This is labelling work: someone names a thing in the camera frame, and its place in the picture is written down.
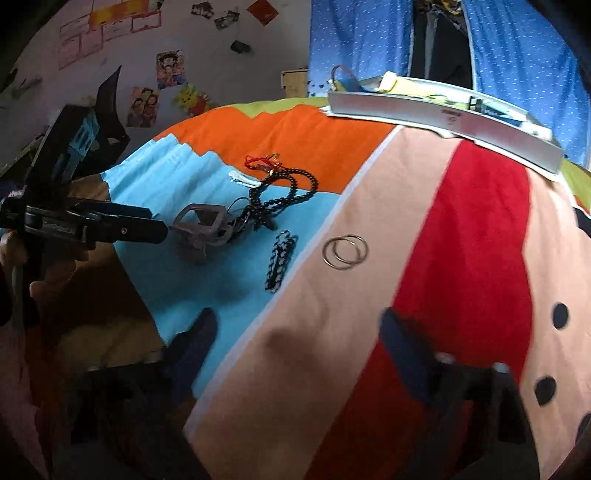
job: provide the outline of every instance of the black polka dot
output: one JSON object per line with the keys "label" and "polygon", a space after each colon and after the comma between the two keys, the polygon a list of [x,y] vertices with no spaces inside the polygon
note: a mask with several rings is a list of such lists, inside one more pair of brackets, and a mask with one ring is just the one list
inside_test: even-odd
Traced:
{"label": "black polka dot", "polygon": [[557,303],[554,305],[554,311],[552,312],[552,323],[558,330],[565,327],[569,321],[569,309],[564,303]]}
{"label": "black polka dot", "polygon": [[535,383],[535,397],[540,407],[550,403],[556,393],[556,380],[552,377],[542,377]]}
{"label": "black polka dot", "polygon": [[579,429],[577,430],[577,442],[587,428],[587,425],[589,425],[589,420],[591,420],[591,412],[587,413],[581,420],[581,423],[579,423]]}

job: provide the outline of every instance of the white wall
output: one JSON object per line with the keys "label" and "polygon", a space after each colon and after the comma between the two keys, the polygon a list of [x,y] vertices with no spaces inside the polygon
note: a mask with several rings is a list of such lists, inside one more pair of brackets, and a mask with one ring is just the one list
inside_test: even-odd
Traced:
{"label": "white wall", "polygon": [[[184,50],[187,80],[210,95],[212,101],[229,103],[274,100],[284,96],[280,72],[308,63],[310,0],[269,0],[279,15],[263,27],[246,8],[254,0],[210,0],[215,18],[229,9],[240,20],[218,31],[213,19],[191,15],[200,0],[165,0],[162,27],[105,42],[103,50],[58,69],[58,31],[61,25],[84,14],[88,0],[70,0],[31,40],[17,62],[13,85],[36,75],[43,83],[19,100],[0,99],[0,167],[11,161],[29,140],[40,133],[51,115],[65,103],[79,103],[96,95],[98,86],[123,65],[117,91],[117,109],[124,122],[134,86],[156,88],[156,54]],[[230,44],[240,40],[252,46],[250,54],[236,54]],[[160,110],[154,128],[128,128],[131,142],[124,156],[154,135],[185,118],[172,97],[181,87],[161,91]]]}

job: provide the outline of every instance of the red fabric patch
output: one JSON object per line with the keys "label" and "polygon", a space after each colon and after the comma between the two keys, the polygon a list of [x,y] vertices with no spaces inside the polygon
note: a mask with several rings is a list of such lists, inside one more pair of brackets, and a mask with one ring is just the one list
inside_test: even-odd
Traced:
{"label": "red fabric patch", "polygon": [[[532,321],[522,257],[529,211],[525,168],[463,141],[394,299],[395,310],[417,322],[434,351],[463,364],[504,362],[520,378]],[[378,342],[306,479],[390,479],[422,427],[421,406]]]}
{"label": "red fabric patch", "polygon": [[408,395],[378,341],[306,479],[391,479],[407,460],[423,419],[422,404]]}

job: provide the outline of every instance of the wall decoration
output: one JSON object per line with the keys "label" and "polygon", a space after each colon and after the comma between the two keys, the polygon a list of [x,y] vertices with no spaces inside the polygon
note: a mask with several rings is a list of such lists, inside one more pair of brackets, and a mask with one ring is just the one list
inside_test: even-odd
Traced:
{"label": "wall decoration", "polygon": [[208,20],[213,17],[213,7],[209,2],[201,2],[200,4],[193,5],[191,8],[191,13],[193,15],[200,15],[201,17],[205,17]]}
{"label": "wall decoration", "polygon": [[137,128],[153,127],[158,112],[158,92],[151,88],[135,87],[131,94],[131,105],[127,114],[127,126]]}
{"label": "wall decoration", "polygon": [[103,25],[103,40],[109,41],[113,38],[122,37],[131,33],[131,24],[133,20],[131,18],[124,18],[123,20],[117,20],[117,22]]}
{"label": "wall decoration", "polygon": [[187,83],[182,50],[165,51],[156,55],[156,80],[160,90]]}
{"label": "wall decoration", "polygon": [[218,30],[223,30],[224,28],[228,28],[230,25],[236,23],[239,17],[240,13],[228,10],[226,15],[220,18],[215,18],[213,21],[216,24]]}
{"label": "wall decoration", "polygon": [[144,15],[132,17],[131,33],[158,28],[162,26],[162,13],[160,10]]}
{"label": "wall decoration", "polygon": [[[152,6],[148,5],[147,0],[128,0],[116,3],[117,1],[95,0],[90,3],[89,8],[93,9],[90,14],[76,18],[60,27],[58,44],[60,70],[87,55],[101,51],[106,41],[129,33],[158,28],[162,25],[160,11],[148,11]],[[158,4],[162,3],[154,3],[153,8],[157,8]],[[111,13],[97,14],[99,11],[107,10]],[[91,28],[92,21],[96,22],[97,18],[101,23],[96,28]]]}
{"label": "wall decoration", "polygon": [[69,40],[77,35],[88,32],[89,25],[88,20],[90,15],[76,18],[75,20],[68,22],[60,27],[60,42]]}
{"label": "wall decoration", "polygon": [[256,0],[246,10],[265,26],[279,15],[279,12],[267,0]]}
{"label": "wall decoration", "polygon": [[185,84],[181,91],[175,95],[173,103],[176,103],[190,116],[201,115],[213,108],[209,96],[197,90],[190,83]]}
{"label": "wall decoration", "polygon": [[80,54],[80,35],[65,40],[58,48],[58,63],[60,70],[78,60]]}
{"label": "wall decoration", "polygon": [[230,45],[230,50],[235,51],[236,53],[248,53],[252,51],[251,46],[248,43],[243,43],[238,40],[234,40],[232,45]]}
{"label": "wall decoration", "polygon": [[117,20],[133,17],[134,15],[148,12],[148,0],[127,0],[110,7],[94,9],[90,14],[89,25],[91,29],[99,28],[101,25],[113,23]]}
{"label": "wall decoration", "polygon": [[89,30],[80,35],[80,57],[86,57],[103,49],[102,30]]}

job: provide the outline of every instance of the photo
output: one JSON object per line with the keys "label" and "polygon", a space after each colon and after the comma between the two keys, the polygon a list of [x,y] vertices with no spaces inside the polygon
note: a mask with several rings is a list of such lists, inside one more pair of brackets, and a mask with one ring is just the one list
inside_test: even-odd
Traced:
{"label": "photo", "polygon": [[156,80],[159,90],[187,83],[182,50],[165,51],[156,55]]}
{"label": "photo", "polygon": [[200,4],[193,5],[191,13],[193,15],[201,15],[209,20],[213,17],[213,7],[209,2],[201,2]]}
{"label": "photo", "polygon": [[215,18],[213,21],[216,24],[218,30],[223,30],[224,28],[228,28],[230,25],[236,23],[238,21],[238,17],[240,17],[238,12],[228,10],[227,15],[224,15],[220,18]]}
{"label": "photo", "polygon": [[158,92],[151,88],[135,87],[131,94],[131,106],[127,114],[127,126],[153,127],[158,110]]}

